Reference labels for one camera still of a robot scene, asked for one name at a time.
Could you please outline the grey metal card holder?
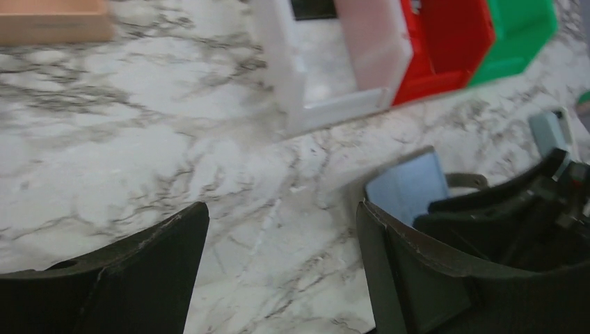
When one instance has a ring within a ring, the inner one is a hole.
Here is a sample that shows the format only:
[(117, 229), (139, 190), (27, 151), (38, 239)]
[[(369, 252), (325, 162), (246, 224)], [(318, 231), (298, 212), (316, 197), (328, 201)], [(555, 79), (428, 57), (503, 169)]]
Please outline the grey metal card holder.
[(485, 189), (488, 180), (474, 173), (445, 173), (435, 148), (426, 146), (377, 168), (362, 181), (365, 198), (407, 226), (428, 212), (452, 189)]

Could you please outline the peach plastic desk organizer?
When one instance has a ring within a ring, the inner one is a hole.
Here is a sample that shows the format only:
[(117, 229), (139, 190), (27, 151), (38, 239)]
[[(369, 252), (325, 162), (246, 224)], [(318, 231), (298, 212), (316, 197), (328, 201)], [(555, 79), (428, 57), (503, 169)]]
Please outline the peach plastic desk organizer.
[(114, 35), (108, 1), (1, 0), (1, 45), (105, 42)]

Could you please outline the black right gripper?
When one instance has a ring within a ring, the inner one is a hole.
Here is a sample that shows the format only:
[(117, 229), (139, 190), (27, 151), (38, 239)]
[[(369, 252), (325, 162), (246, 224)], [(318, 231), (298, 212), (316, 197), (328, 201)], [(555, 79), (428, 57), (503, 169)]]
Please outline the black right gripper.
[(526, 173), (497, 186), (429, 205), (413, 227), (416, 250), (446, 267), (546, 272), (589, 249), (584, 209), (589, 165), (554, 149)]

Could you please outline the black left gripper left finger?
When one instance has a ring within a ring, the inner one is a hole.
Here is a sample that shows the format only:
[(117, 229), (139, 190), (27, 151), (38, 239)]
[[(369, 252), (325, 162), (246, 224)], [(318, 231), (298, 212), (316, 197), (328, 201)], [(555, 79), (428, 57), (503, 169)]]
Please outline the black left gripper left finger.
[(91, 253), (1, 276), (2, 333), (182, 333), (209, 227), (197, 202)]

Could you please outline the white plastic bin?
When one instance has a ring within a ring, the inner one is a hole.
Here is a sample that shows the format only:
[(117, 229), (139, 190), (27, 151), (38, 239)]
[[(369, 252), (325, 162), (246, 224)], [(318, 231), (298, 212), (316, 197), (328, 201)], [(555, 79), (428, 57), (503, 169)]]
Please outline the white plastic bin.
[(414, 54), (400, 1), (336, 1), (336, 18), (310, 21), (290, 1), (250, 8), (287, 136), (391, 107)]

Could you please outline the green plastic bin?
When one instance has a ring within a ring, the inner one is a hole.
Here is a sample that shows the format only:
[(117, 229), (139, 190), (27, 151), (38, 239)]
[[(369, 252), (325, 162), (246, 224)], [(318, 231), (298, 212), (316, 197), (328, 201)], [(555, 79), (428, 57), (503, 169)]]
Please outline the green plastic bin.
[(496, 40), (469, 87), (522, 73), (558, 30), (552, 0), (491, 0), (488, 7)]

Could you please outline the red plastic bin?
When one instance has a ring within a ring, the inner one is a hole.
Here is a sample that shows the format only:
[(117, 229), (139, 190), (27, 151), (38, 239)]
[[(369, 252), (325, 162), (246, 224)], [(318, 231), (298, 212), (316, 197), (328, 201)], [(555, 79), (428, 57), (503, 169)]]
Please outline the red plastic bin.
[(466, 88), (495, 42), (486, 1), (401, 1), (413, 48), (394, 106)]

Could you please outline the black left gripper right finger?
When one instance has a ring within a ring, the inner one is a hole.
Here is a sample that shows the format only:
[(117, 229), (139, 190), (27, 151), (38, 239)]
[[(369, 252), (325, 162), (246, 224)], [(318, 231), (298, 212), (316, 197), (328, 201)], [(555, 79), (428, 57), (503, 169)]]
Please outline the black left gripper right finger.
[(356, 224), (378, 333), (588, 333), (589, 263), (523, 271), (456, 250), (367, 202)]

